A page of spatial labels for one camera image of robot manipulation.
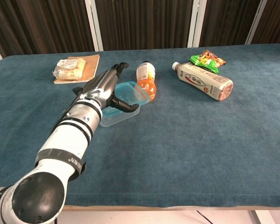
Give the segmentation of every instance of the floor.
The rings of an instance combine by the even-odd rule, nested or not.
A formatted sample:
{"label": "floor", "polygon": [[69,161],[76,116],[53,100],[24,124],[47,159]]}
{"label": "floor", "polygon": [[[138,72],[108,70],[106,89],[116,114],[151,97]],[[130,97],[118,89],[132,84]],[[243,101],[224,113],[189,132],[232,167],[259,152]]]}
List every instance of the floor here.
{"label": "floor", "polygon": [[[200,210],[213,224],[259,224],[255,213],[246,210]],[[269,211],[272,220],[261,224],[280,224],[280,210]],[[76,211],[62,212],[58,224],[210,224],[195,210],[188,211]]]}

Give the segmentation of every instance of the orange bottle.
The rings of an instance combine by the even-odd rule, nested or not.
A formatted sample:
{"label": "orange bottle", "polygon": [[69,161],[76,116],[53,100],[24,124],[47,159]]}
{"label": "orange bottle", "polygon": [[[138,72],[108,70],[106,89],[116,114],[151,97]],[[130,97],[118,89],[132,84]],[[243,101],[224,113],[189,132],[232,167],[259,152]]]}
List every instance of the orange bottle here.
{"label": "orange bottle", "polygon": [[136,70],[137,84],[149,95],[152,101],[157,93],[154,84],[155,68],[149,61],[144,61]]}

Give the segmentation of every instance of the plastic wrapped snack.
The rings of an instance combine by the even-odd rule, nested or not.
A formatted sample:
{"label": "plastic wrapped snack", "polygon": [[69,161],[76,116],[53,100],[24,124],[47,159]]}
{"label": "plastic wrapped snack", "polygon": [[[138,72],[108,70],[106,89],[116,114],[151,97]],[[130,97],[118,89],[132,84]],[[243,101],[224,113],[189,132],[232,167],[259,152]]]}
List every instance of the plastic wrapped snack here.
{"label": "plastic wrapped snack", "polygon": [[78,80],[82,77],[85,63],[82,58],[60,60],[53,75],[59,80]]}
{"label": "plastic wrapped snack", "polygon": [[209,50],[205,50],[200,55],[193,55],[190,61],[199,67],[203,67],[215,74],[219,73],[219,67],[226,63],[223,59],[211,53]]}

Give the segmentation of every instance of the blue tablecloth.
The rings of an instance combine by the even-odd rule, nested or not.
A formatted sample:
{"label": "blue tablecloth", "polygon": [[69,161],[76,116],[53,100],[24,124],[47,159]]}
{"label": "blue tablecloth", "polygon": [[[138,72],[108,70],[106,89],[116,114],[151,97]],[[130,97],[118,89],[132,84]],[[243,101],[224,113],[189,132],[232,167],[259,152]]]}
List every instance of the blue tablecloth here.
{"label": "blue tablecloth", "polygon": [[[99,52],[97,75],[128,62],[119,82],[135,81],[144,60],[155,66],[157,95],[140,113],[99,126],[84,155],[86,171],[69,183],[66,204],[280,206],[280,44],[208,48],[226,60],[220,75],[234,89],[217,102],[178,79],[205,48]],[[0,61],[0,186],[34,167],[38,150],[83,84],[53,84],[71,53]]]}

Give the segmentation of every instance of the logo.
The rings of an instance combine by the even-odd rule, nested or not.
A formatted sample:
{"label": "logo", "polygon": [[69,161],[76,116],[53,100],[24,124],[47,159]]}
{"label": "logo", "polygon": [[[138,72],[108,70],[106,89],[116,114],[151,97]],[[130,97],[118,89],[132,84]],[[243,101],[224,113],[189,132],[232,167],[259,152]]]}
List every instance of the logo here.
{"label": "logo", "polygon": [[79,169],[82,168],[82,165],[73,157],[71,159],[68,159],[68,161],[74,163]]}
{"label": "logo", "polygon": [[191,82],[191,83],[193,83],[193,84],[195,84],[195,85],[198,85],[198,86],[206,86],[206,84],[205,84],[200,78],[198,78],[198,77],[195,76],[195,75],[186,74],[186,75],[185,75],[185,78],[186,78],[189,82]]}

